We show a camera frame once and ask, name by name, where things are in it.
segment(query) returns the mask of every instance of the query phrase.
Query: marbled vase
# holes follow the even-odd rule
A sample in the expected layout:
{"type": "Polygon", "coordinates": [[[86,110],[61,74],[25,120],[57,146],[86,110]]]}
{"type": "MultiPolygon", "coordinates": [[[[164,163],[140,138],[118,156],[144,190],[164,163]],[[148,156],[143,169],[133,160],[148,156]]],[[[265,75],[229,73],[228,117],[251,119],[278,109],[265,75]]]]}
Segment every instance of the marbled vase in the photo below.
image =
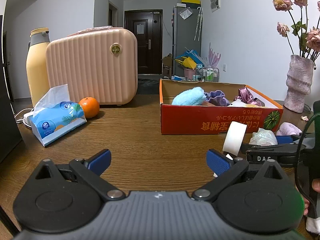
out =
{"type": "Polygon", "coordinates": [[[289,71],[287,73],[288,86],[284,106],[296,113],[302,113],[304,97],[311,93],[314,62],[307,58],[291,55],[289,71]]]}

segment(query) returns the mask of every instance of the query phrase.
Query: light blue plush toy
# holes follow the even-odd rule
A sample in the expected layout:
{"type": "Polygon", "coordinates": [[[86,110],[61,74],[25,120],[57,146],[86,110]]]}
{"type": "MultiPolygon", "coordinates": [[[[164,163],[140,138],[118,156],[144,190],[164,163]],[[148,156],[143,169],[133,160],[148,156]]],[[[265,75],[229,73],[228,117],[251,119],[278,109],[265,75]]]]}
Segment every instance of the light blue plush toy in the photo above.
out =
{"type": "Polygon", "coordinates": [[[205,101],[206,96],[201,87],[196,87],[183,91],[178,94],[172,101],[172,105],[176,106],[199,106],[205,101]]]}

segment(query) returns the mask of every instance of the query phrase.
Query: table surface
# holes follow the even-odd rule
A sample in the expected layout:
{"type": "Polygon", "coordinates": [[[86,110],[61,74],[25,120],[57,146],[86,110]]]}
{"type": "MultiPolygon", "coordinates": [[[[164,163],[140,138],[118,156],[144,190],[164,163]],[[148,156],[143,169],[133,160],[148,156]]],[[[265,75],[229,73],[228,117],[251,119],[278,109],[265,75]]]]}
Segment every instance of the table surface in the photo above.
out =
{"type": "MultiPolygon", "coordinates": [[[[301,115],[285,109],[281,122],[291,122],[303,130],[306,122],[300,119],[301,115]]],[[[225,133],[161,135],[158,95],[136,95],[127,105],[105,106],[96,118],[47,147],[24,125],[20,124],[19,129],[23,141],[0,164],[0,205],[16,225],[13,201],[42,159],[68,163],[73,158],[86,159],[108,148],[112,162],[101,177],[124,192],[186,190],[191,193],[213,178],[206,164],[206,152],[209,148],[222,151],[226,136],[225,133]]],[[[249,142],[251,136],[246,134],[244,142],[249,142]]],[[[298,231],[312,239],[305,230],[304,220],[298,231]]],[[[0,223],[0,239],[10,238],[0,223]]]]}

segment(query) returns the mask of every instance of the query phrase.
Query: triangular hole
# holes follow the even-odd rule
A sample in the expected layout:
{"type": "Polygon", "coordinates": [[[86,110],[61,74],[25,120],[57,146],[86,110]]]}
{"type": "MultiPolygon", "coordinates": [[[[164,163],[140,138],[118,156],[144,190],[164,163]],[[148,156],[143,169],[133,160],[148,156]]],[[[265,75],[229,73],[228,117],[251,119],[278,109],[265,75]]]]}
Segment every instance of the triangular hole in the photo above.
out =
{"type": "Polygon", "coordinates": [[[275,166],[270,165],[266,174],[264,175],[265,178],[270,179],[282,179],[279,171],[276,169],[275,166]]]}
{"type": "Polygon", "coordinates": [[[42,166],[41,170],[36,176],[36,179],[48,179],[48,178],[51,178],[50,171],[48,166],[44,165],[42,166]]]}

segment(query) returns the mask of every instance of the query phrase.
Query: orange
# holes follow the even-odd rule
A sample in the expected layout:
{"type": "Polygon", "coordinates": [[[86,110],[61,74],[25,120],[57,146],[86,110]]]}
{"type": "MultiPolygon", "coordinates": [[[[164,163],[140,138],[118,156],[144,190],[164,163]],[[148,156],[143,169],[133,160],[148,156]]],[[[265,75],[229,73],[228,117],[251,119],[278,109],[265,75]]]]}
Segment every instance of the orange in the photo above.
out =
{"type": "Polygon", "coordinates": [[[95,98],[87,97],[80,100],[79,105],[82,106],[84,116],[86,118],[95,117],[100,110],[100,105],[95,98]]]}

